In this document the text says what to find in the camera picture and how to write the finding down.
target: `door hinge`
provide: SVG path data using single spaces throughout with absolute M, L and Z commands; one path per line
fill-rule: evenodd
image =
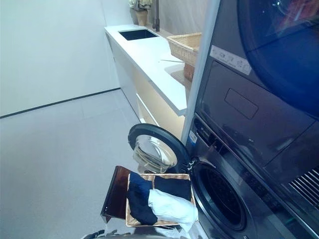
M 187 170 L 188 170 L 188 171 L 189 171 L 189 170 L 192 170 L 192 168 L 193 168 L 195 162 L 197 162 L 197 160 L 192 159 L 192 161 L 187 164 Z

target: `door glass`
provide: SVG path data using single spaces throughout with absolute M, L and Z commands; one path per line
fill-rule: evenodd
M 252 68 L 277 96 L 319 117 L 319 1 L 238 1 L 242 44 Z
M 177 164 L 175 153 L 166 143 L 144 134 L 136 138 L 133 158 L 154 173 L 165 173 Z
M 194 176 L 199 187 L 197 193 L 210 216 L 233 230 L 244 229 L 244 205 L 227 179 L 206 163 L 197 163 L 194 166 Z

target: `dryer drawer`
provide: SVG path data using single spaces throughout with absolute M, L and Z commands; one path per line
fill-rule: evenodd
M 226 142 L 235 142 L 235 152 L 258 166 L 266 165 L 314 122 L 215 61 L 203 81 L 198 113 L 218 127 Z

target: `black sink basin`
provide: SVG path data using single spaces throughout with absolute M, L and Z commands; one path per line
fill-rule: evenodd
M 151 38 L 151 37 L 158 37 L 157 35 L 151 33 L 150 31 L 143 29 L 143 30 L 133 30 L 133 31 L 119 31 L 119 33 L 128 41 L 137 40 L 137 39 L 144 39 L 144 38 Z

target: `floor tile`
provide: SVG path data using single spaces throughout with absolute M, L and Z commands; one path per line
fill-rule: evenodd
M 137 171 L 127 135 L 138 122 L 120 90 L 1 119 L 0 238 L 103 229 L 115 166 Z

